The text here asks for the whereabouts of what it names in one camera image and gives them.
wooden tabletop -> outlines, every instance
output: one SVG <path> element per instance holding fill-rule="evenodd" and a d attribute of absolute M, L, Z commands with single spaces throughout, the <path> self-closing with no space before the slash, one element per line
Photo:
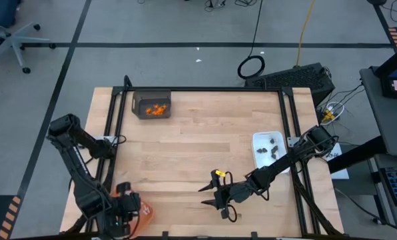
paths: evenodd
<path fill-rule="evenodd" d="M 155 216 L 144 236 L 300 237 L 296 202 L 290 173 L 280 174 L 270 187 L 270 201 L 252 196 L 233 203 L 238 220 L 221 219 L 214 207 L 200 202 L 212 199 L 212 191 L 197 191 L 208 184 L 213 169 L 231 171 L 234 181 L 255 169 L 252 135 L 279 131 L 284 135 L 277 93 L 271 92 L 172 92 L 171 118 L 139 120 L 131 111 L 132 92 L 127 103 L 113 186 L 130 181 L 141 199 L 149 202 Z M 85 130 L 94 136 L 104 132 L 111 88 L 96 88 Z M 286 99 L 286 108 L 291 114 Z M 300 128 L 305 132 L 317 124 L 309 89 L 294 89 Z M 116 104 L 111 135 L 119 109 Z M 84 151 L 84 158 L 89 156 Z M 96 172 L 97 160 L 88 168 Z M 316 204 L 339 231 L 343 231 L 327 164 L 312 159 L 308 168 Z M 304 202 L 308 232 L 312 232 L 309 208 Z M 73 187 L 67 199 L 61 230 L 80 216 Z"/>

chair wheel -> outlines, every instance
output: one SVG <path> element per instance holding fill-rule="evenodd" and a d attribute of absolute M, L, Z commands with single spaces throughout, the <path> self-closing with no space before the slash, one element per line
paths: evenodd
<path fill-rule="evenodd" d="M 39 24 L 34 24 L 34 29 L 36 29 L 36 31 L 40 30 L 40 25 Z"/>
<path fill-rule="evenodd" d="M 23 73 L 29 74 L 30 72 L 31 72 L 30 68 L 28 68 L 28 67 L 23 68 Z"/>

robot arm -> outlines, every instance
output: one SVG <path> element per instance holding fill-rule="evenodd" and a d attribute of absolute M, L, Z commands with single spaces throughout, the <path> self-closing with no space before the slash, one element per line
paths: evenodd
<path fill-rule="evenodd" d="M 223 173 L 219 170 L 214 170 L 211 172 L 212 181 L 210 181 L 209 185 L 198 190 L 205 191 L 216 187 L 214 199 L 202 201 L 202 203 L 212 205 L 217 210 L 220 209 L 223 219 L 228 218 L 230 221 L 235 222 L 237 219 L 236 211 L 235 208 L 229 204 L 232 200 L 234 200 L 236 203 L 242 203 L 251 195 L 256 194 L 268 201 L 268 197 L 264 197 L 263 194 L 267 192 L 267 195 L 269 195 L 268 189 L 270 184 L 275 180 L 275 177 L 279 173 L 283 172 L 285 169 L 299 161 L 306 163 L 313 157 L 325 156 L 333 149 L 336 141 L 337 137 L 331 137 L 323 127 L 315 126 L 300 137 L 299 141 L 295 143 L 289 153 L 281 157 L 272 165 L 251 171 L 245 176 L 246 181 L 233 183 L 231 176 L 231 183 L 226 184 L 226 174 L 231 175 L 231 173 Z M 306 192 L 304 185 L 300 182 L 297 172 L 292 174 L 294 175 L 293 184 L 295 189 L 299 191 L 304 200 L 308 203 L 311 211 L 315 213 L 326 232 L 333 235 L 342 235 L 340 232 L 335 230 L 335 228 L 333 228 L 330 222 L 327 221 L 322 212 L 318 209 L 312 198 Z M 220 184 L 220 177 L 224 177 L 224 182 L 222 185 Z M 229 207 L 234 210 L 234 219 L 230 217 L 228 210 Z"/>
<path fill-rule="evenodd" d="M 75 184 L 74 196 L 83 216 L 74 229 L 79 230 L 85 220 L 96 218 L 102 237 L 112 239 L 129 235 L 129 221 L 141 208 L 139 194 L 131 192 L 131 184 L 126 182 L 117 185 L 118 197 L 111 197 L 91 176 L 77 149 L 81 144 L 89 150 L 91 157 L 108 159 L 114 156 L 112 143 L 108 139 L 94 139 L 72 114 L 51 122 L 47 138 L 58 149 Z"/>

black cable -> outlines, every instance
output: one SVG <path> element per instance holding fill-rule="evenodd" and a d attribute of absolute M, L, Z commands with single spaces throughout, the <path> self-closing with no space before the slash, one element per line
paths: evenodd
<path fill-rule="evenodd" d="M 89 160 L 87 160 L 87 161 L 85 162 L 85 165 L 87 165 L 88 163 L 90 163 L 92 160 L 93 160 L 93 157 L 91 157 Z M 70 177 L 70 181 L 68 181 L 68 192 L 70 191 L 71 182 L 72 182 L 72 181 L 73 181 L 73 178 Z"/>
<path fill-rule="evenodd" d="M 230 185 L 233 185 L 234 183 L 233 183 L 233 181 L 232 181 L 232 173 L 230 172 L 230 171 L 227 171 L 227 172 L 225 172 L 225 174 L 227 175 L 230 175 Z M 226 177 L 224 177 L 223 179 L 222 179 L 222 182 L 224 183 L 224 186 L 226 186 L 226 183 L 225 183 L 225 179 L 226 179 Z"/>
<path fill-rule="evenodd" d="M 329 137 L 329 138 L 327 138 L 327 139 L 325 139 L 325 140 L 323 140 L 323 141 L 321 141 L 321 142 L 318 142 L 318 143 L 314 143 L 313 144 L 313 146 L 310 146 L 310 147 L 308 147 L 308 148 L 306 148 L 306 149 L 304 149 L 304 150 L 301 150 L 301 151 L 299 151 L 299 153 L 296 153 L 297 155 L 300 155 L 300 154 L 302 154 L 303 152 L 305 152 L 305 151 L 308 151 L 308 150 L 310 150 L 311 148 L 315 148 L 316 146 L 318 146 L 318 145 L 320 145 L 320 144 L 322 144 L 322 143 L 325 143 L 325 142 L 327 142 L 327 141 L 329 141 L 329 140 L 332 140 L 332 139 L 336 139 L 336 142 L 338 142 L 338 140 L 339 140 L 339 137 L 338 136 L 331 136 L 331 137 Z M 230 177 L 231 177 L 231 179 L 232 179 L 232 173 L 231 172 L 227 172 L 227 173 L 229 173 L 229 175 L 230 175 Z M 270 199 L 270 192 L 269 192 L 269 185 L 270 185 L 270 183 L 269 183 L 270 181 L 268 180 L 268 185 L 267 185 L 267 190 L 266 190 L 266 192 L 267 192 L 267 194 L 266 194 L 266 198 L 262 195 L 262 194 L 259 194 L 259 192 L 256 190 L 256 189 L 253 189 L 251 186 L 249 186 L 249 185 L 245 185 L 245 187 L 250 191 L 250 192 L 253 192 L 253 193 L 255 193 L 256 195 L 258 195 L 258 196 L 261 196 L 265 201 L 268 201 L 269 199 Z M 228 216 L 228 220 L 229 221 L 231 221 L 232 223 L 234 223 L 235 221 L 237 221 L 237 212 L 236 212 L 236 210 L 235 210 L 235 208 L 232 206 L 232 205 L 229 205 L 228 206 L 228 202 L 235 196 L 235 195 L 238 195 L 238 194 L 241 194 L 241 193 L 244 193 L 244 191 L 239 191 L 238 193 L 235 193 L 235 194 L 233 194 L 233 195 L 231 195 L 230 197 L 228 197 L 228 199 L 226 200 L 226 203 L 225 203 L 225 209 L 223 210 L 223 211 L 226 211 L 226 214 L 227 214 L 227 216 Z M 234 219 L 232 219 L 231 217 L 230 217 L 230 211 L 228 210 L 228 208 L 229 207 L 231 207 L 232 209 L 233 209 L 233 211 L 234 211 L 234 215 L 235 215 L 235 218 Z"/>
<path fill-rule="evenodd" d="M 138 219 L 137 219 L 137 224 L 135 224 L 135 227 L 133 228 L 133 231 L 131 232 L 131 234 L 129 234 L 128 237 L 123 238 L 123 239 L 126 239 L 126 240 L 129 240 L 135 234 L 135 232 L 137 231 L 138 226 L 139 226 L 139 221 L 141 220 L 141 206 L 138 207 L 138 205 L 137 205 L 137 203 L 135 203 L 135 201 L 133 201 L 133 204 L 135 204 L 135 207 L 137 209 L 139 209 L 139 211 L 138 211 Z"/>
<path fill-rule="evenodd" d="M 397 20 L 395 20 L 395 19 L 392 17 L 392 12 L 396 12 L 396 13 L 397 13 L 397 10 L 394 9 L 394 3 L 395 3 L 395 2 L 397 2 L 397 0 L 394 0 L 394 1 L 391 3 L 391 7 L 390 7 L 390 8 L 387 8 L 387 7 L 383 6 L 383 5 L 382 5 L 381 7 L 384 8 L 384 9 L 390 10 L 390 18 L 391 18 L 391 20 L 393 20 L 394 22 L 397 23 Z"/>
<path fill-rule="evenodd" d="M 258 20 L 256 21 L 256 27 L 255 27 L 255 29 L 254 29 L 253 42 L 252 42 L 252 49 L 250 50 L 249 57 L 252 55 L 252 52 L 253 52 L 254 41 L 255 41 L 255 39 L 256 39 L 256 33 L 258 32 L 259 19 L 260 19 L 260 11 L 261 11 L 261 9 L 262 9 L 262 3 L 263 3 L 263 2 L 264 2 L 263 0 L 260 0 L 259 12 L 258 12 Z"/>
<path fill-rule="evenodd" d="M 353 92 L 353 91 L 357 90 L 357 88 L 359 88 L 361 85 L 362 85 L 362 84 L 360 84 L 359 86 L 357 86 L 357 87 L 355 87 L 354 89 L 351 89 L 351 90 L 337 92 L 337 93 L 335 93 L 335 95 L 333 95 L 333 97 L 331 97 L 331 95 L 332 95 L 332 93 L 333 93 L 333 91 L 332 91 L 332 92 L 330 93 L 330 95 L 329 95 L 328 100 L 324 103 L 324 108 L 326 108 L 327 103 L 328 103 L 330 100 L 332 100 L 333 98 L 335 98 L 335 97 L 337 96 L 337 94 L 339 94 L 339 93 L 350 93 L 350 92 Z"/>
<path fill-rule="evenodd" d="M 359 88 L 360 86 L 363 86 L 363 84 L 360 84 L 359 86 L 357 86 L 353 91 L 351 91 L 349 94 L 346 94 L 345 96 L 344 96 L 344 98 L 342 98 L 337 104 L 335 104 L 335 106 L 333 106 L 332 107 L 332 110 L 330 110 L 332 113 L 335 113 L 337 110 L 339 110 L 339 108 L 341 108 L 342 107 L 342 105 L 345 105 L 345 103 L 343 103 L 341 106 L 339 106 L 339 108 L 337 108 L 336 110 L 333 110 L 333 109 L 335 109 L 335 107 L 336 106 L 338 106 L 340 103 L 342 103 L 342 101 L 343 100 L 345 100 L 345 98 L 347 97 L 347 96 L 349 96 L 349 95 L 351 95 L 353 92 L 355 92 L 355 90 L 357 90 L 357 88 Z"/>
<path fill-rule="evenodd" d="M 116 139 L 118 139 L 119 137 L 123 137 L 124 139 L 123 139 L 120 143 L 114 144 L 114 142 L 116 141 Z M 122 143 L 126 143 L 126 141 L 127 141 L 126 136 L 124 136 L 124 135 L 119 135 L 119 137 L 115 137 L 115 138 L 113 139 L 113 141 L 111 142 L 111 145 L 117 146 L 117 145 L 120 145 L 120 144 L 122 144 Z M 91 157 L 89 160 L 87 160 L 87 161 L 85 162 L 85 165 L 87 165 L 88 163 L 90 163 L 93 159 L 94 159 L 94 158 Z M 70 181 L 68 182 L 68 192 L 70 191 L 71 182 L 72 182 L 72 181 L 73 181 L 73 178 L 70 177 Z"/>
<path fill-rule="evenodd" d="M 262 10 L 262 3 L 263 3 L 263 2 L 264 2 L 264 0 L 260 0 L 259 12 L 258 12 L 258 20 L 256 21 L 256 28 L 255 28 L 255 30 L 254 30 L 254 35 L 253 35 L 252 49 L 250 50 L 250 53 L 249 53 L 249 55 L 247 56 L 247 58 L 246 58 L 243 62 L 241 62 L 240 65 L 239 65 L 238 68 L 237 68 L 237 75 L 238 75 L 240 78 L 244 79 L 244 80 L 250 79 L 250 78 L 253 78 L 253 77 L 258 77 L 258 76 L 260 76 L 260 75 L 264 72 L 264 69 L 265 69 L 265 60 L 264 60 L 263 57 L 261 57 L 261 56 L 259 56 L 259 55 L 251 56 L 251 55 L 252 55 L 252 52 L 253 52 L 253 48 L 254 48 L 254 42 L 255 42 L 255 40 L 256 40 L 256 33 L 258 32 L 259 19 L 260 19 L 260 12 L 261 12 L 261 10 Z M 256 73 L 254 73 L 254 74 L 252 74 L 252 75 L 244 76 L 244 75 L 241 73 L 241 69 L 242 69 L 243 65 L 244 65 L 245 63 L 247 63 L 247 62 L 248 62 L 249 60 L 251 60 L 251 59 L 258 59 L 258 60 L 260 61 L 260 69 L 259 69 Z"/>
<path fill-rule="evenodd" d="M 329 94 L 329 100 L 327 100 L 327 102 L 324 103 L 324 107 L 321 108 L 320 117 L 317 119 L 318 124 L 320 124 L 320 123 L 323 121 L 324 110 L 325 110 L 326 107 L 327 107 L 327 103 L 332 99 L 332 94 L 333 94 L 333 91 L 331 91 L 330 94 Z"/>
<path fill-rule="evenodd" d="M 351 145 L 351 146 L 358 146 L 357 144 L 352 144 L 352 143 L 343 142 L 343 141 L 338 141 L 338 143 L 340 143 L 340 144 L 347 144 L 347 145 Z"/>
<path fill-rule="evenodd" d="M 322 158 L 322 157 L 316 157 L 317 159 L 321 159 L 322 161 L 324 161 L 325 163 L 327 163 L 327 160 L 325 160 L 324 158 Z M 300 172 L 302 172 L 302 170 L 304 170 L 304 164 L 300 161 L 299 162 L 300 163 L 300 170 L 298 171 L 298 173 L 297 174 L 299 174 Z"/>
<path fill-rule="evenodd" d="M 240 7 L 250 7 L 255 5 L 257 2 L 258 0 L 236 0 L 234 4 Z"/>
<path fill-rule="evenodd" d="M 221 9 L 223 7 L 225 7 L 225 1 L 223 0 L 222 3 L 219 3 L 219 0 L 216 0 L 216 3 L 213 4 L 212 0 L 207 0 L 206 2 L 204 2 L 204 10 L 208 13 L 210 13 L 211 11 L 215 10 L 215 9 Z"/>
<path fill-rule="evenodd" d="M 361 91 L 358 91 L 358 92 L 356 92 L 355 94 L 353 94 L 353 96 L 351 96 L 349 99 L 347 99 L 344 103 L 343 103 L 343 106 L 345 106 L 345 104 L 349 101 L 349 100 L 351 100 L 353 97 L 355 97 L 355 95 L 357 95 L 357 94 L 359 94 L 359 93 L 361 93 L 361 92 L 363 92 L 365 89 L 363 89 L 363 90 L 361 90 Z M 335 109 L 333 112 L 335 113 L 337 110 L 339 110 L 339 108 L 341 108 L 342 106 L 339 106 L 337 109 Z"/>
<path fill-rule="evenodd" d="M 365 208 L 363 208 L 362 206 L 360 206 L 355 200 L 353 200 L 353 198 L 351 198 L 351 197 L 348 196 L 347 194 L 343 193 L 341 190 L 339 190 L 339 189 L 337 189 L 337 188 L 334 188 L 334 189 L 335 189 L 337 192 L 339 192 L 340 194 L 342 194 L 344 197 L 348 198 L 348 199 L 349 199 L 353 204 L 355 204 L 355 206 L 357 206 L 361 211 L 363 211 L 363 212 L 369 214 L 370 216 L 374 217 L 375 219 L 379 220 L 382 224 L 385 224 L 385 225 L 390 226 L 390 227 L 392 227 L 392 228 L 394 228 L 394 229 L 397 230 L 397 226 L 395 226 L 395 225 L 393 225 L 393 224 L 391 224 L 391 223 L 389 223 L 389 222 L 387 222 L 387 221 L 381 219 L 380 217 L 376 216 L 375 214 L 373 214 L 373 213 L 371 213 L 371 212 L 365 210 Z"/>
<path fill-rule="evenodd" d="M 77 151 L 77 153 L 79 153 L 79 149 L 77 147 L 75 147 L 75 150 Z M 103 196 L 103 194 L 93 185 L 90 185 L 86 180 L 84 180 L 82 178 L 82 176 L 80 175 L 80 173 L 78 172 L 77 169 L 74 170 L 74 172 L 77 174 L 77 176 L 79 177 L 79 179 L 85 184 L 88 185 L 92 190 L 94 190 L 95 192 L 98 193 L 99 197 L 101 198 L 102 201 L 102 205 L 103 205 L 103 211 L 105 211 L 105 197 Z"/>

